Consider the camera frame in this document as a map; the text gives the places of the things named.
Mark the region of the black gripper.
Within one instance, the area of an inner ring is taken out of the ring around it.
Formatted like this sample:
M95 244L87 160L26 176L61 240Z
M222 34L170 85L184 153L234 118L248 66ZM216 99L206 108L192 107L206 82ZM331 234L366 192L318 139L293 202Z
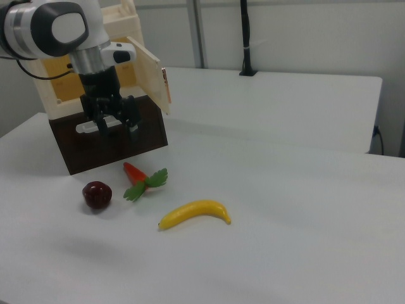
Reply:
M84 94L80 101L85 116L96 123L101 136L109 134L105 118L112 116L126 127L128 140L136 142L142 122L133 96L120 94L120 82L115 67L95 74L80 74Z

